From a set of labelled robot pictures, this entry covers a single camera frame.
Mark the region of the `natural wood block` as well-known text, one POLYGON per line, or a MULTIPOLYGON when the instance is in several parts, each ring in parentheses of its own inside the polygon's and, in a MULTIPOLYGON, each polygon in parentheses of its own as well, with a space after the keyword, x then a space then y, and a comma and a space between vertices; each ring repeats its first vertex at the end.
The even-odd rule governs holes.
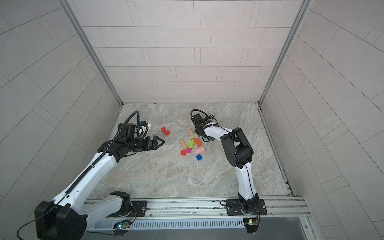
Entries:
POLYGON ((195 134, 192 130, 188 130, 188 133, 189 133, 189 136, 191 138, 191 140, 194 140, 195 139, 195 134))
POLYGON ((179 142, 182 146, 182 149, 186 151, 188 147, 187 147, 186 143, 184 142, 184 140, 179 140, 179 142))

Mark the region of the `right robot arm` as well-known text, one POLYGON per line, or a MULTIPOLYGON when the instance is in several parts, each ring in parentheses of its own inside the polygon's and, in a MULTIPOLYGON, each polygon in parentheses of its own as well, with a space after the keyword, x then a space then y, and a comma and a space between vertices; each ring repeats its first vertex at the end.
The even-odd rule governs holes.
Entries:
POLYGON ((239 204, 246 215, 263 216, 267 214, 263 199, 255 188, 252 176, 252 156, 254 150, 241 128, 224 128, 219 125, 213 115, 202 110, 193 109, 190 112, 195 133, 204 142, 218 140, 228 162, 235 168, 239 184, 239 204))

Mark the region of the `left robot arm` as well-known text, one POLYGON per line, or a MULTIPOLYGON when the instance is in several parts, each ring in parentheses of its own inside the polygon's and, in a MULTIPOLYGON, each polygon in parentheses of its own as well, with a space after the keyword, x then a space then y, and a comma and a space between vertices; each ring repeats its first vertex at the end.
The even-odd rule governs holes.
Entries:
POLYGON ((35 209, 36 231, 40 240, 79 240, 88 228, 110 215, 134 216, 128 193, 114 191, 105 199, 84 206, 104 175, 122 158, 137 152, 154 151, 164 144, 157 136, 143 139, 107 141, 98 148, 92 161, 74 181, 50 202, 35 209))

